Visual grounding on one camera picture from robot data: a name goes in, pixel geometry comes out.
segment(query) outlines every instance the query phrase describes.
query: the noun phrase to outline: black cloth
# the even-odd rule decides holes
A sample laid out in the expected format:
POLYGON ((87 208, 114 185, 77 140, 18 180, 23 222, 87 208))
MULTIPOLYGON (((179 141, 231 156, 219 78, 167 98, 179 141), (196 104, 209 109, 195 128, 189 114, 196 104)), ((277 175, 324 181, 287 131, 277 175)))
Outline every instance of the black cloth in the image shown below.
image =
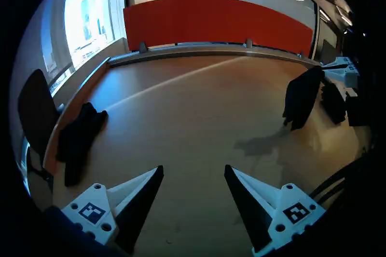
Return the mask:
POLYGON ((284 125, 292 122, 291 130, 304 126, 314 107, 323 77, 321 67, 313 67, 289 82, 283 117, 284 125))
POLYGON ((322 87, 322 107, 334 124, 346 119, 346 104, 334 83, 326 83, 322 87))
POLYGON ((56 158, 66 163, 66 187, 79 183, 88 151, 106 118, 105 110, 98 113, 88 102, 82 105, 77 119, 60 131, 56 158))

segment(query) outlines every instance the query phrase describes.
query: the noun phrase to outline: red panel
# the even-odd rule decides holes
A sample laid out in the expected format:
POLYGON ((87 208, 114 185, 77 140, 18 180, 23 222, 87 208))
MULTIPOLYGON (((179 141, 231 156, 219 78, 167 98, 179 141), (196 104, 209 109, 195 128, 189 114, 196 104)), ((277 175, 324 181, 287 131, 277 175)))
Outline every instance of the red panel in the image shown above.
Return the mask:
POLYGON ((308 56, 312 29, 272 9, 240 0, 154 0, 124 8, 131 50, 181 42, 237 42, 308 56))

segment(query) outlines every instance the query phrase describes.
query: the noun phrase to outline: screw hole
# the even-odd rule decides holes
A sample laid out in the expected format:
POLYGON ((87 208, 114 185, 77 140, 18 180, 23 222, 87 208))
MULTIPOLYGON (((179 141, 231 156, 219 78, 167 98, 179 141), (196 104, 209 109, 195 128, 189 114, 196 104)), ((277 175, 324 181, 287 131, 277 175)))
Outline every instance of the screw hole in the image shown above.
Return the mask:
POLYGON ((278 224, 276 226, 276 231, 283 232, 286 229, 286 227, 283 224, 278 224))
POLYGON ((295 233, 295 234, 292 235, 291 239, 292 240, 297 240, 299 237, 300 237, 300 234, 299 233, 295 233))
POLYGON ((83 230, 83 226, 81 223, 75 223, 75 227, 79 230, 83 230))
POLYGON ((107 223, 103 223, 102 226, 101 226, 102 230, 108 232, 111 230, 111 226, 110 224, 107 224, 107 223))
POLYGON ((90 232, 90 231, 87 231, 87 232, 86 232, 86 235, 90 236, 91 239, 95 239, 95 234, 92 233, 92 232, 90 232))

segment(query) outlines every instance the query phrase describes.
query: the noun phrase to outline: black fabric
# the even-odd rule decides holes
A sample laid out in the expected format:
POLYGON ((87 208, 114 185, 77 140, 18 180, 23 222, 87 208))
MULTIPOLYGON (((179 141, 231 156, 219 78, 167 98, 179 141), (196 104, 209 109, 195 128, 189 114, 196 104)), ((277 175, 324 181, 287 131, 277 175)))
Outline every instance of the black fabric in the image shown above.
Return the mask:
POLYGON ((60 132, 56 158, 66 163, 66 187, 79 183, 87 153, 106 118, 105 110, 98 113, 88 102, 83 104, 78 118, 60 132))
POLYGON ((292 122, 291 130, 304 126, 314 107, 323 77, 321 67, 313 67, 289 82, 283 117, 284 125, 292 122))
POLYGON ((359 96, 346 94, 346 109, 350 126, 369 125, 369 113, 366 103, 359 96))
POLYGON ((326 83, 322 87, 320 103, 334 124, 346 119, 346 104, 334 83, 326 83))

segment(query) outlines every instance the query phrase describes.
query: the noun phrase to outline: windowsill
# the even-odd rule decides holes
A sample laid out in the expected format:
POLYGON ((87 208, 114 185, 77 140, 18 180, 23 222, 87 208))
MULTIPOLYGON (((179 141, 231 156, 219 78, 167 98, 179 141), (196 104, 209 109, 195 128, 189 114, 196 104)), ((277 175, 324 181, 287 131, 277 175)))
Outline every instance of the windowsill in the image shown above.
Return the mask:
POLYGON ((65 79, 64 79, 64 80, 63 80, 63 81, 55 88, 55 90, 52 91, 51 97, 54 97, 54 96, 55 96, 55 94, 60 90, 60 88, 64 85, 64 83, 66 83, 66 81, 67 81, 72 75, 74 75, 74 74, 78 71, 78 69, 80 69, 80 68, 81 68, 83 65, 85 65, 88 61, 92 60, 92 59, 93 59, 95 56, 97 56, 100 52, 102 52, 103 50, 105 50, 106 48, 108 48, 110 45, 113 45, 113 44, 114 44, 116 41, 118 41, 118 40, 120 40, 120 39, 113 40, 113 41, 107 43, 107 45, 106 45, 103 49, 99 49, 99 50, 95 51, 95 53, 92 54, 92 56, 91 56, 90 58, 86 59, 84 62, 78 64, 77 66, 74 66, 74 67, 75 67, 75 71, 74 71, 73 73, 71 73, 69 76, 67 76, 67 77, 66 77, 66 78, 65 78, 65 79))

